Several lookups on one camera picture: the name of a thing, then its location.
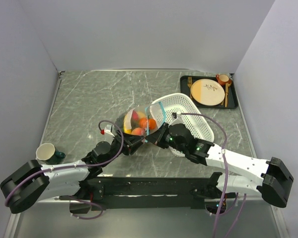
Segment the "mug handle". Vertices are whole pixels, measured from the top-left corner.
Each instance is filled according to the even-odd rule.
[[[55,153],[54,153],[54,155],[56,156],[56,157],[58,157],[59,159],[64,159],[65,158],[65,153],[63,153],[63,152],[59,152],[59,151],[56,151]]]

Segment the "basket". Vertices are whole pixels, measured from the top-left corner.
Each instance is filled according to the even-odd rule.
[[[172,113],[201,113],[198,108],[194,105],[192,100],[185,94],[173,93],[164,97],[154,100],[152,103],[161,102],[165,111],[165,122],[171,123],[174,118]],[[162,120],[164,115],[158,115],[157,120]],[[190,115],[183,115],[182,117],[184,125],[191,131],[195,138],[214,141],[214,134],[209,124],[206,122],[204,117],[193,117]],[[179,157],[184,157],[184,154],[171,148],[171,152]]]

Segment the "black tray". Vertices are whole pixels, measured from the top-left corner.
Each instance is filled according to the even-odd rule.
[[[215,82],[217,82],[217,79],[215,77],[184,75],[180,78],[180,92],[187,95],[187,96],[190,96],[190,89],[188,87],[188,77],[192,77],[192,84],[195,81],[199,80],[199,79],[211,79],[211,80],[214,80]],[[206,105],[203,105],[201,103],[198,103],[194,99],[192,99],[192,101],[194,102],[194,104],[198,108],[221,108],[221,109],[234,109],[234,108],[237,108],[238,107],[238,100],[237,100],[237,96],[236,96],[234,82],[232,82],[232,85],[228,88],[227,99],[228,99],[227,107],[225,107],[225,102],[222,106],[221,106],[221,104],[218,104],[218,105],[215,105],[215,106],[206,106]]]

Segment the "orange and white plate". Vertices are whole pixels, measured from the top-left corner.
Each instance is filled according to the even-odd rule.
[[[222,86],[210,79],[200,79],[194,82],[191,87],[191,94],[195,101],[206,106],[220,104],[225,97]]]

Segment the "green mug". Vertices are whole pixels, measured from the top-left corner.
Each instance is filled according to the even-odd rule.
[[[64,158],[65,154],[58,151],[51,143],[44,143],[36,150],[36,159],[48,165],[57,165]]]

